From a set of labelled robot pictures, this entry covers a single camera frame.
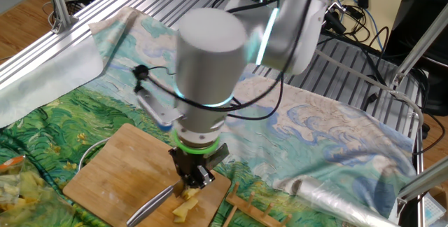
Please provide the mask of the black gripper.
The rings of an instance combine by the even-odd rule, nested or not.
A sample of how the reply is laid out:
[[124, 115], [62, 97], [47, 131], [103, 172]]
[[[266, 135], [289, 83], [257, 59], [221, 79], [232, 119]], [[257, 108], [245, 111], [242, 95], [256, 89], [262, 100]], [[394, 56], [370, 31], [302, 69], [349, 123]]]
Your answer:
[[187, 153], [180, 148], [172, 148], [169, 155], [174, 161], [176, 171], [184, 182], [189, 182], [191, 188], [204, 188], [214, 181], [211, 170], [216, 165], [218, 153], [210, 156]]

